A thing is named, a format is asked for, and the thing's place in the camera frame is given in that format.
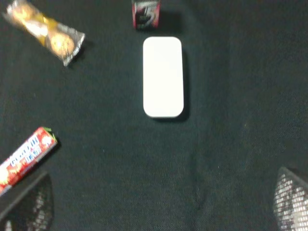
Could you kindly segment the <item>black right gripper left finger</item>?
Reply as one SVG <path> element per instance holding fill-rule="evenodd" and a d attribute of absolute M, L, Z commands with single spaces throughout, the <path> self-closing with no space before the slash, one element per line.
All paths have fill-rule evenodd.
<path fill-rule="evenodd" d="M 2 231 L 49 231 L 53 217 L 52 183 L 46 171 L 30 174 L 0 197 Z"/>

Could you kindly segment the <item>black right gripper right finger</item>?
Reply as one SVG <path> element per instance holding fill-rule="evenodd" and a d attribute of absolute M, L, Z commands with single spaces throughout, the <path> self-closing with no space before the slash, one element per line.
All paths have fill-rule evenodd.
<path fill-rule="evenodd" d="M 273 213 L 280 231 L 308 229 L 308 175 L 281 167 L 273 199 Z"/>

